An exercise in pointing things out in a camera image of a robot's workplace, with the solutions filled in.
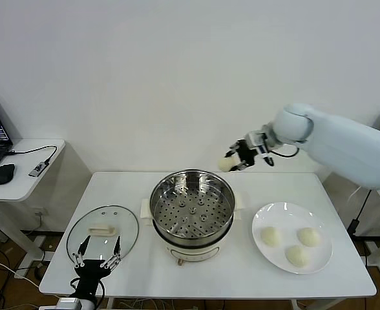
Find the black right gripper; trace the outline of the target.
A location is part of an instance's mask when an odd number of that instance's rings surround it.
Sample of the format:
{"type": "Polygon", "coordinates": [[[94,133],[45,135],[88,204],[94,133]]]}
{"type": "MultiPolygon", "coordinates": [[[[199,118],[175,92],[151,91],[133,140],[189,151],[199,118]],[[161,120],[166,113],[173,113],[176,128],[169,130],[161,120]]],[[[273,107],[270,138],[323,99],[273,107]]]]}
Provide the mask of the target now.
{"type": "Polygon", "coordinates": [[[240,163],[233,166],[231,171],[242,171],[246,167],[254,166],[255,156],[258,152],[256,149],[250,149],[244,139],[237,140],[234,144],[232,144],[224,157],[229,158],[236,153],[239,156],[240,163]]]}

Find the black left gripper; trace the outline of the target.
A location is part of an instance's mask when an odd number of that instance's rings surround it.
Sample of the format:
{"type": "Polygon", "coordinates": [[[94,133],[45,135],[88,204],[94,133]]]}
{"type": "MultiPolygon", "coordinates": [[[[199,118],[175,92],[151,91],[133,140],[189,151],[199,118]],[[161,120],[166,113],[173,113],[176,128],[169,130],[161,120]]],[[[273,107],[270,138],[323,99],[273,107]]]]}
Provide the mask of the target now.
{"type": "Polygon", "coordinates": [[[115,269],[121,262],[121,236],[117,237],[112,254],[105,260],[85,260],[83,257],[87,251],[90,241],[88,235],[78,247],[75,253],[72,253],[74,259],[74,270],[79,277],[76,287],[77,293],[95,295],[99,282],[102,278],[110,275],[111,270],[115,269]]]}

